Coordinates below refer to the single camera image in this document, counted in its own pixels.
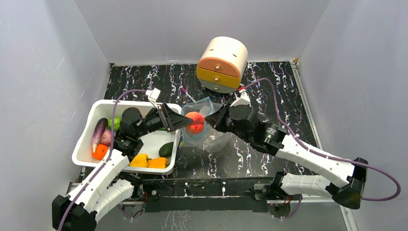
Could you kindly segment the clear zip top bag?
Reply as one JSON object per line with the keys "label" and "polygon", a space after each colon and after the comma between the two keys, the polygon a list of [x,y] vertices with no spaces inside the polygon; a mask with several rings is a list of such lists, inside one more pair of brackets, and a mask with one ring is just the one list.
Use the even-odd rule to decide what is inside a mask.
{"label": "clear zip top bag", "polygon": [[182,128],[183,140],[180,147],[195,147],[203,151],[218,152],[231,140],[229,133],[216,131],[205,117],[220,109],[221,104],[213,103],[209,97],[182,107],[181,114],[191,118],[193,123]]}

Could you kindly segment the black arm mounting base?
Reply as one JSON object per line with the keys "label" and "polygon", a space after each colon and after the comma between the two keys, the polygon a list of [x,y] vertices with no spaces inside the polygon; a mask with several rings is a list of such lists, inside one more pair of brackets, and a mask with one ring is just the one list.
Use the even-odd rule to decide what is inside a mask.
{"label": "black arm mounting base", "polygon": [[271,193],[271,177],[211,179],[144,179],[147,192],[146,212],[176,210],[268,212],[273,204],[287,204],[299,199],[293,196],[259,198]]}

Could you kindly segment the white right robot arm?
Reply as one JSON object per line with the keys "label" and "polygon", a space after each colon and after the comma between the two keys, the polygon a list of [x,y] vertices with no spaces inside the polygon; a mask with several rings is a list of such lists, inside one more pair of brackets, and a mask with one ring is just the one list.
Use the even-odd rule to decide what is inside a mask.
{"label": "white right robot arm", "polygon": [[316,173],[314,176],[277,174],[269,189],[275,198],[318,195],[344,207],[360,209],[367,180],[367,160],[339,158],[306,144],[287,129],[263,122],[248,105],[225,104],[205,120],[219,132],[235,134],[258,152],[290,160]]}

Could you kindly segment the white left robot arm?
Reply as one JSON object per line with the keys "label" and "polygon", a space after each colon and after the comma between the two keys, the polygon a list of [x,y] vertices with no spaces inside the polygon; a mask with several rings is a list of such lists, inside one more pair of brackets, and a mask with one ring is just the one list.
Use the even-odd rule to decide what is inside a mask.
{"label": "white left robot arm", "polygon": [[52,202],[52,227],[58,231],[93,231],[100,219],[120,202],[139,200],[142,185],[119,179],[112,181],[126,168],[143,147],[141,138],[164,128],[173,132],[193,123],[166,103],[152,108],[143,116],[136,107],[122,113],[120,127],[112,147],[94,170],[66,196],[58,195]]}

